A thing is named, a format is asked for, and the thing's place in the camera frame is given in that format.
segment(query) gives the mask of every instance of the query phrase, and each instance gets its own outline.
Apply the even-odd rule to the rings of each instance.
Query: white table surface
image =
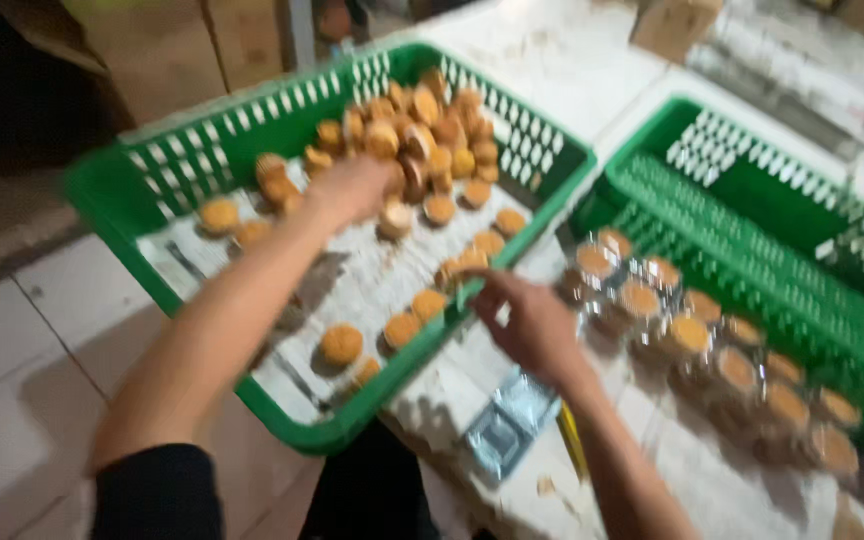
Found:
[[[572,134],[592,145],[599,167],[673,94],[709,107],[780,144],[827,178],[844,181],[845,167],[725,90],[663,60],[630,49],[635,20],[629,6],[590,0],[482,2],[407,30],[406,37],[435,43],[476,65]],[[519,268],[548,279],[561,250],[549,235]],[[695,431],[675,420],[671,399],[656,407],[627,383],[624,357],[589,359],[607,393],[670,490],[708,538],[830,538],[834,481],[823,476],[763,472],[746,456],[726,459],[702,421]],[[605,538],[592,487],[580,483],[555,425],[549,426],[515,472],[497,489],[472,472],[462,433],[486,405],[512,364],[475,322],[449,342],[390,403],[388,411],[429,452],[445,457],[466,494],[488,506],[514,535],[526,538]],[[540,496],[537,482],[552,479],[556,494]],[[864,508],[854,503],[864,523]]]

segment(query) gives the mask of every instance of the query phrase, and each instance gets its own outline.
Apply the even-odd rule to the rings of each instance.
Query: white tiled floor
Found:
[[[0,282],[0,538],[88,533],[92,433],[164,321],[95,236]],[[284,447],[235,396],[213,440],[226,536],[294,538],[321,462]]]

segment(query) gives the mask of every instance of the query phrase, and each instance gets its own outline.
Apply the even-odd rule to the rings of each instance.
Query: person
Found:
[[[368,157],[323,173],[294,214],[210,279],[163,330],[127,374],[96,433],[90,461],[96,483],[93,537],[222,537],[212,463],[200,447],[210,411],[246,371],[330,237],[376,215],[395,175],[392,164]],[[483,270],[473,276],[486,285],[471,306],[494,342],[554,387],[574,412],[608,535],[697,537],[584,360],[566,306],[547,287],[509,273]],[[504,304],[510,315],[500,325],[496,314]],[[376,458],[372,451],[389,444],[398,445],[372,425],[353,448],[327,460],[301,537],[436,536],[415,527],[427,514],[424,500],[400,496],[422,492],[414,456],[403,448],[396,459]],[[333,464],[342,471],[330,472]],[[395,491],[396,482],[404,491],[372,506],[363,503]],[[319,504],[321,499],[328,503]],[[419,518],[402,517],[408,514]]]

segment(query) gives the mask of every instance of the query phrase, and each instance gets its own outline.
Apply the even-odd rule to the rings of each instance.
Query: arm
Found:
[[[509,357],[554,387],[575,415],[599,510],[610,538],[698,538],[689,516],[645,459],[583,358],[575,318],[548,287],[512,274],[486,279],[472,307]],[[506,303],[509,322],[496,314]]]
[[[96,434],[93,473],[200,440],[306,270],[333,234],[378,211],[394,170],[363,158],[320,175],[295,214],[210,280],[128,373]]]

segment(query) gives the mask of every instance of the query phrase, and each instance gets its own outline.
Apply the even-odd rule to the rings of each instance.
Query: black sleeve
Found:
[[[212,460],[190,444],[148,448],[95,476],[92,537],[221,539]]]

